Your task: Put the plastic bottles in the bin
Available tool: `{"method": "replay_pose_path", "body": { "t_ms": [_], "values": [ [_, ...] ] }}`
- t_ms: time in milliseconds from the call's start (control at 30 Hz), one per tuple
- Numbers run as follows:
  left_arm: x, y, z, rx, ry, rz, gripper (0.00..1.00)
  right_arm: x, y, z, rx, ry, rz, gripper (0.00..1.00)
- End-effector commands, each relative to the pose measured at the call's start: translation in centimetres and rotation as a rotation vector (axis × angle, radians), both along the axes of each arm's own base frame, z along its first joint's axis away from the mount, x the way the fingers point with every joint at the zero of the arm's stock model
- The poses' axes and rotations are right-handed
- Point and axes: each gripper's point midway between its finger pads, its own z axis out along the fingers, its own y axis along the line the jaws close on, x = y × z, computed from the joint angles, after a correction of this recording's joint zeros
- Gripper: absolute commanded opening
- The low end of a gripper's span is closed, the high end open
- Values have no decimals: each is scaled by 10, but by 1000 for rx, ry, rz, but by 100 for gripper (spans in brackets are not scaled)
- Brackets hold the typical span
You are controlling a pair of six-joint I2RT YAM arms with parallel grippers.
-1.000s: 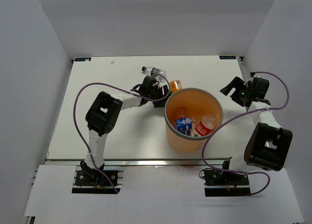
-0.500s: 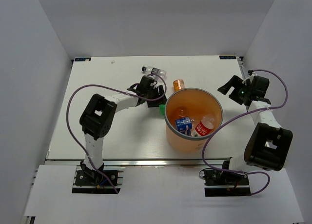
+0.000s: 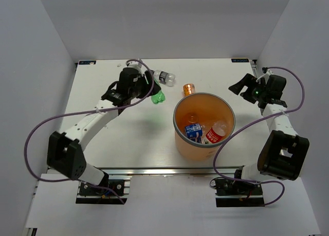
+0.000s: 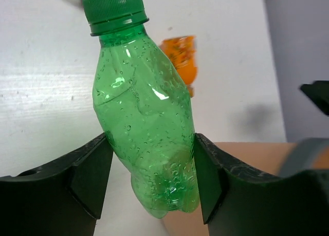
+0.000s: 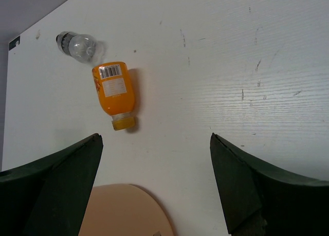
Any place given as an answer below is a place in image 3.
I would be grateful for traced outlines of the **green plastic bottle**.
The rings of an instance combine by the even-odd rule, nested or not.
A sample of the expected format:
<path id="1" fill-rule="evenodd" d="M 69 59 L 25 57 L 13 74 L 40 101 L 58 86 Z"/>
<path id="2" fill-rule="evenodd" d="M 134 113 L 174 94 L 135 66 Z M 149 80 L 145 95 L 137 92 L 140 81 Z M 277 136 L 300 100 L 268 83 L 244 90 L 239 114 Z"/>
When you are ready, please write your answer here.
<path id="1" fill-rule="evenodd" d="M 154 104 L 163 103 L 166 100 L 166 97 L 162 90 L 160 90 L 157 94 L 151 96 L 151 100 Z"/>

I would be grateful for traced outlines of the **clear bottle red label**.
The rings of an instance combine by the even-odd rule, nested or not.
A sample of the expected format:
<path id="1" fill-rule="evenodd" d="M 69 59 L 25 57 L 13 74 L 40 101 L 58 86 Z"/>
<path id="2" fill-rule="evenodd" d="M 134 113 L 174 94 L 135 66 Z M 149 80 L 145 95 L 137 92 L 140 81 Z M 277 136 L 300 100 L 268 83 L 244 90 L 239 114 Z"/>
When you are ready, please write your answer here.
<path id="1" fill-rule="evenodd" d="M 205 144 L 213 144 L 221 141 L 227 133 L 227 124 L 225 121 L 217 121 L 210 128 L 204 137 Z"/>

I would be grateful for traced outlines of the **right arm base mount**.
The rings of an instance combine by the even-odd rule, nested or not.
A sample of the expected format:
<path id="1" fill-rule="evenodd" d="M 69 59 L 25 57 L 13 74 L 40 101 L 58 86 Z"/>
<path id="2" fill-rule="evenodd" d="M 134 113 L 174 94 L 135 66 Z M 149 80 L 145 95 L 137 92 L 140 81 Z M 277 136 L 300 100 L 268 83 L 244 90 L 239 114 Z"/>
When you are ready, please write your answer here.
<path id="1" fill-rule="evenodd" d="M 261 185 L 215 178 L 210 182 L 218 208 L 264 207 Z"/>

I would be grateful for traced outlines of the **clear bottle blue label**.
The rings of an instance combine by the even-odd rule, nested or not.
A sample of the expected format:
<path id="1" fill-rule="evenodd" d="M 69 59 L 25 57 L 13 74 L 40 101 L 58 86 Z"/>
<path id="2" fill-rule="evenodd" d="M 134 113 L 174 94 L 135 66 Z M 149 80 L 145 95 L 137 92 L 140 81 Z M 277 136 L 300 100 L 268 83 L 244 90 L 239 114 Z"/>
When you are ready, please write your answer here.
<path id="1" fill-rule="evenodd" d="M 185 136 L 188 139 L 194 142 L 201 142 L 202 135 L 203 135 L 203 129 L 199 123 L 185 126 Z"/>

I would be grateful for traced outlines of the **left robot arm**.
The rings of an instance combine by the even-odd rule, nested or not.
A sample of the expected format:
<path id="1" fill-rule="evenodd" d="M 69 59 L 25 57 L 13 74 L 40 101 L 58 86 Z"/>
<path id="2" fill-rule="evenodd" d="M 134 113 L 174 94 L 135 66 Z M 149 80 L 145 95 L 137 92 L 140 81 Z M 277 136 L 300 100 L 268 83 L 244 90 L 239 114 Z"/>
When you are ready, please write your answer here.
<path id="1" fill-rule="evenodd" d="M 142 73 L 136 65 L 124 68 L 118 81 L 108 87 L 92 113 L 86 113 L 64 132 L 55 131 L 50 135 L 47 165 L 71 180 L 89 184 L 97 194 L 110 191 L 109 175 L 88 164 L 83 152 L 100 130 L 130 106 L 133 99 L 147 98 L 161 91 L 153 74 L 153 70 Z"/>

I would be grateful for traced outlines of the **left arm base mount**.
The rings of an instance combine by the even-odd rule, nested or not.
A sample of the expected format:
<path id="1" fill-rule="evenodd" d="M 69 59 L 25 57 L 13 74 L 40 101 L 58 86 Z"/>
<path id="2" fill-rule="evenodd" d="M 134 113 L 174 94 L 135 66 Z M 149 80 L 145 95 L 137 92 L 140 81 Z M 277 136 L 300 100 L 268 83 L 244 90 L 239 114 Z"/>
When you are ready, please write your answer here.
<path id="1" fill-rule="evenodd" d="M 124 205 L 130 192 L 129 176 L 110 175 L 108 188 L 99 189 L 88 183 L 79 183 L 76 204 Z"/>

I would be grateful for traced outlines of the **small orange bottle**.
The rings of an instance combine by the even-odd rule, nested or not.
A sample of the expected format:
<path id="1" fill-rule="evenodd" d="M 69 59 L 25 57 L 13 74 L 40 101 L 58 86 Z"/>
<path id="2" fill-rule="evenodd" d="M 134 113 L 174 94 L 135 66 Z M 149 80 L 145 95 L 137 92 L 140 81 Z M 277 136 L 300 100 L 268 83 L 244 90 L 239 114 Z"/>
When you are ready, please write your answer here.
<path id="1" fill-rule="evenodd" d="M 182 88 L 185 97 L 195 93 L 195 85 L 192 83 L 185 84 Z"/>

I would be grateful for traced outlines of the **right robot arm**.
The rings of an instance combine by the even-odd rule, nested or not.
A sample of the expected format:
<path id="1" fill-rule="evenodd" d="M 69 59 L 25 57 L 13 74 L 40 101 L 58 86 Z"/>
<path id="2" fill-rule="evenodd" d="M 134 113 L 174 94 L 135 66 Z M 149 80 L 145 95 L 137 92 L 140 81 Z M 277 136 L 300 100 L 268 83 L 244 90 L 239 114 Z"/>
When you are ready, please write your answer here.
<path id="1" fill-rule="evenodd" d="M 242 80 L 229 87 L 234 94 L 241 95 L 252 104 L 257 103 L 269 129 L 269 137 L 258 161 L 240 167 L 234 174 L 232 187 L 238 194 L 250 189 L 250 180 L 295 180 L 300 174 L 309 140 L 299 136 L 290 123 L 286 113 L 287 104 L 281 100 L 285 86 L 286 79 L 281 76 L 269 75 L 268 79 L 258 79 L 246 74 Z"/>

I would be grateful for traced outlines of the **orange juice bottle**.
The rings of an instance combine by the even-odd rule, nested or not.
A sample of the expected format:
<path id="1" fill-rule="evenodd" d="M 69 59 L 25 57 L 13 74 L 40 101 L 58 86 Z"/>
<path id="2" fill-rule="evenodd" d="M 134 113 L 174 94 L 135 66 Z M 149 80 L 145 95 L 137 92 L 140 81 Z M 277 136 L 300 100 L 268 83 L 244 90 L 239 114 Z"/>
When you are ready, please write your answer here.
<path id="1" fill-rule="evenodd" d="M 197 113 L 192 112 L 192 113 L 187 113 L 184 115 L 184 124 L 185 126 L 187 125 L 192 125 L 192 124 L 197 124 L 199 123 L 199 116 Z"/>

